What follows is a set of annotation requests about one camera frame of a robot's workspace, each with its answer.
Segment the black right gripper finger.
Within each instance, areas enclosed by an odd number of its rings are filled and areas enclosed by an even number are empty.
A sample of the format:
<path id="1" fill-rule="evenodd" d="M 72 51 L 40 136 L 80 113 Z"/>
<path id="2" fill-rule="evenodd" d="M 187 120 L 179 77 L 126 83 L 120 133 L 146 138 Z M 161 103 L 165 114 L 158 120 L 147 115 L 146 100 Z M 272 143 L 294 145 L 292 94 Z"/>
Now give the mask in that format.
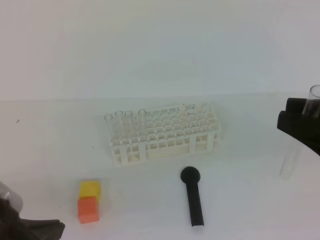
<path id="1" fill-rule="evenodd" d="M 285 111 L 310 118 L 320 117 L 320 100 L 306 98 L 288 98 Z"/>

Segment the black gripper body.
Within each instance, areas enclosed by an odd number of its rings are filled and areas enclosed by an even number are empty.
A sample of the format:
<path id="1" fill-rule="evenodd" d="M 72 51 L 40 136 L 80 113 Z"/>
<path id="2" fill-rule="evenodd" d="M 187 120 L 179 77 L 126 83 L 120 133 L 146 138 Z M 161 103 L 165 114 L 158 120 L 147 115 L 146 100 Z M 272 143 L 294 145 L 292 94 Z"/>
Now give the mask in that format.
<path id="1" fill-rule="evenodd" d="M 2 240 L 59 240 L 65 224 L 58 219 L 30 220 L 19 213 L 6 199 L 0 200 L 0 238 Z"/>

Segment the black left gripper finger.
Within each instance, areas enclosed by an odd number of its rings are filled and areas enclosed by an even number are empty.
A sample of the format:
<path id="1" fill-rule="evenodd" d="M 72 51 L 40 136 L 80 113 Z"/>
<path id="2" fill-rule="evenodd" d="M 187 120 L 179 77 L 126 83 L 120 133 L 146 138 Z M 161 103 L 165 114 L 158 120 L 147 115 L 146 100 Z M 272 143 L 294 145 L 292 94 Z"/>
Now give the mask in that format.
<path id="1" fill-rule="evenodd" d="M 281 111 L 277 128 L 320 155 L 320 119 Z"/>

